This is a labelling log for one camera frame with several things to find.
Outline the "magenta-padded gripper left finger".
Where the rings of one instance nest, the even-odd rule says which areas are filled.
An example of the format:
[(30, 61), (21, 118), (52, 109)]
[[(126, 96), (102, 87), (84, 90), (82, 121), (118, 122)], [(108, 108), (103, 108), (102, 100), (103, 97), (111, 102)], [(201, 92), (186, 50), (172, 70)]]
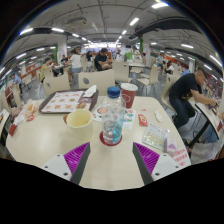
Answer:
[(90, 154), (90, 143), (84, 143), (68, 153), (56, 154), (42, 169), (72, 183), (79, 184)]

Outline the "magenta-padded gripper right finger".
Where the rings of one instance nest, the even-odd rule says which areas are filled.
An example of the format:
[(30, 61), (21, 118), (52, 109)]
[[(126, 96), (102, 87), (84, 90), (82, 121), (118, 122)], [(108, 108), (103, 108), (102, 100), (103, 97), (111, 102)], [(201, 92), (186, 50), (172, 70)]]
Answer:
[(181, 166), (167, 153), (159, 155), (139, 143), (133, 143), (132, 152), (145, 185), (181, 169)]

